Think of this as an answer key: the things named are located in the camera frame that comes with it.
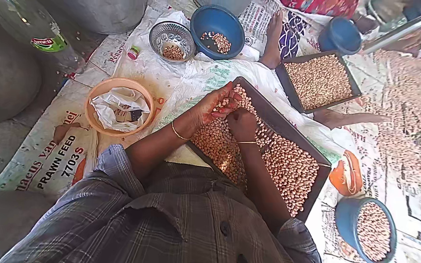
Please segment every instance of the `leg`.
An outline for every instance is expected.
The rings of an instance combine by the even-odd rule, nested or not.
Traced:
[[[272,15],[267,29],[267,42],[264,54],[259,59],[260,63],[270,69],[275,69],[280,64],[279,38],[282,33],[282,20],[284,13],[279,10]]]
[[[384,115],[372,113],[343,114],[328,109],[314,112],[313,119],[331,130],[336,127],[361,122],[390,122],[392,120],[390,117]]]

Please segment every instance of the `metal tray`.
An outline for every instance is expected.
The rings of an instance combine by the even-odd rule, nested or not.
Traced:
[[[348,80],[350,82],[350,88],[352,89],[352,97],[346,98],[346,99],[342,99],[340,101],[336,101],[318,108],[314,108],[312,110],[305,110],[303,108],[303,106],[301,105],[301,101],[300,101],[300,97],[298,97],[297,91],[295,90],[295,87],[293,87],[292,81],[290,80],[290,76],[287,73],[287,70],[285,69],[285,63],[303,63],[303,62],[307,62],[309,60],[312,60],[313,58],[316,57],[324,57],[324,56],[329,56],[334,54],[337,59],[339,60],[339,62],[344,65],[345,67],[345,72],[347,73],[348,76]],[[342,58],[342,56],[337,52],[337,51],[326,51],[326,52],[321,52],[321,53],[316,53],[316,54],[312,54],[312,55],[306,55],[306,56],[300,56],[300,57],[290,57],[290,58],[286,58],[284,60],[282,60],[282,62],[280,63],[280,65],[278,65],[276,67],[276,73],[277,76],[279,77],[280,83],[282,84],[282,87],[284,88],[285,94],[288,96],[290,104],[292,105],[292,107],[294,107],[299,113],[312,113],[315,111],[319,111],[322,109],[326,109],[329,108],[331,106],[340,104],[340,103],[344,103],[347,102],[349,100],[358,98],[362,95],[362,92],[360,91],[360,89],[358,88],[357,83],[355,82],[354,77],[352,76],[352,73],[350,73],[350,70],[347,67],[347,64],[345,64],[344,59]]]
[[[299,212],[296,218],[305,222],[308,218],[316,198],[318,197],[321,189],[326,181],[329,173],[331,172],[331,163],[314,147],[306,138],[303,136],[267,99],[259,93],[252,85],[243,77],[237,77],[233,81],[233,86],[240,84],[246,91],[247,95],[251,97],[251,104],[257,110],[258,116],[264,120],[266,125],[270,127],[274,132],[283,136],[284,138],[296,143],[298,147],[307,151],[318,163],[327,165],[319,166],[318,175],[314,180],[311,192],[308,193],[308,198],[303,203],[303,211]],[[195,146],[191,141],[188,142],[188,146],[199,155],[199,157],[209,164],[212,169],[222,176],[225,176],[222,171],[214,165],[212,160],[208,158],[201,150]]]

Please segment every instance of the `metal bowl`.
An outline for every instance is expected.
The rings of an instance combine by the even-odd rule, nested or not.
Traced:
[[[182,63],[194,56],[194,45],[191,32],[182,24],[173,21],[164,21],[156,24],[149,33],[149,42],[152,49],[163,60],[171,63]],[[163,56],[164,47],[177,45],[184,53],[183,59],[173,60]]]

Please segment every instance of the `bracelet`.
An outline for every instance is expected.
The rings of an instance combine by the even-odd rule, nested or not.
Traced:
[[[177,132],[176,132],[176,130],[175,130],[175,126],[173,125],[173,121],[172,121],[172,129],[173,129],[173,131],[175,132],[175,134],[180,138],[180,139],[183,139],[183,140],[191,140],[191,138],[189,138],[189,139],[186,139],[186,138],[183,138],[183,137],[181,137]]]

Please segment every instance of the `blue bowl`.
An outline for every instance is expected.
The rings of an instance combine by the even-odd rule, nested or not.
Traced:
[[[245,33],[238,18],[220,6],[207,5],[198,8],[191,17],[190,29],[197,51],[213,60],[231,59],[237,56],[245,45]],[[217,53],[217,46],[212,39],[201,40],[204,32],[221,33],[227,37],[231,43],[228,54]]]
[[[322,52],[337,50],[342,56],[353,55],[360,51],[362,37],[350,20],[335,17],[319,33],[318,43]]]
[[[360,245],[360,241],[358,239],[358,232],[357,232],[357,221],[358,215],[360,214],[360,209],[362,206],[368,202],[376,203],[381,209],[383,209],[386,217],[389,221],[389,227],[391,230],[391,239],[389,242],[389,248],[391,249],[387,254],[386,257],[381,261],[372,261],[369,259]],[[344,198],[337,203],[335,208],[335,225],[341,237],[347,242],[352,248],[357,250],[358,254],[362,259],[364,259],[367,263],[388,263],[394,257],[396,253],[396,246],[397,246],[397,232],[396,226],[392,219],[391,213],[389,213],[388,208],[377,199],[365,197],[362,199],[355,199],[355,198]]]

